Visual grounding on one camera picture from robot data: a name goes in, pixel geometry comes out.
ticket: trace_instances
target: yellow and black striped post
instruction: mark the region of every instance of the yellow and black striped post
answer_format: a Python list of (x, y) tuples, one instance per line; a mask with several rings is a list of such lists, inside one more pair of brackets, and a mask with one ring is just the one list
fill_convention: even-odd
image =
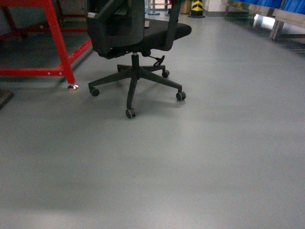
[(195, 0), (193, 2), (192, 11), (189, 15), (190, 18), (204, 18), (203, 16), (203, 3), (202, 0)]

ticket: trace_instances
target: chair caster wheel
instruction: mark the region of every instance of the chair caster wheel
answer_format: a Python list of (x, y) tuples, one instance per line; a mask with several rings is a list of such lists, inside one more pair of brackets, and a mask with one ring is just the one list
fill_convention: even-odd
[(168, 70), (163, 70), (162, 71), (163, 78), (167, 78), (169, 75), (170, 75), (170, 72)]
[(129, 108), (126, 110), (126, 116), (127, 118), (131, 119), (134, 118), (136, 116), (136, 111), (134, 108)]
[(90, 93), (92, 96), (96, 97), (100, 94), (100, 91), (96, 88), (92, 88), (92, 89), (90, 89)]
[(178, 92), (176, 94), (176, 98), (178, 101), (184, 100), (186, 98), (186, 93), (185, 92)]

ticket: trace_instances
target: black mat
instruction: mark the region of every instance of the black mat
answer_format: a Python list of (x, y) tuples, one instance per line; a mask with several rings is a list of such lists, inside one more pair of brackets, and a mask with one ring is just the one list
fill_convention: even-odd
[(7, 90), (0, 89), (0, 109), (12, 98), (14, 94)]

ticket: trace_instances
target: wall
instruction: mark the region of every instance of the wall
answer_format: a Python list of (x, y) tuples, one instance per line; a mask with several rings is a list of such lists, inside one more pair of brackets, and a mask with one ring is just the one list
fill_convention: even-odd
[(203, 0), (203, 13), (208, 17), (224, 17), (225, 5), (221, 0)]

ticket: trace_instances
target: chair seat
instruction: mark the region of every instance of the chair seat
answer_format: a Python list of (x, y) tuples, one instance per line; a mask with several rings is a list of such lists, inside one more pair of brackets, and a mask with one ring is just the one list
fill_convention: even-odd
[[(150, 19), (146, 19), (146, 21), (149, 21), (150, 25), (149, 28), (145, 29), (144, 38), (141, 42), (115, 49), (129, 52), (145, 52), (163, 46), (168, 30), (168, 22)], [(175, 40), (189, 35), (191, 31), (192, 28), (189, 25), (178, 23)]]

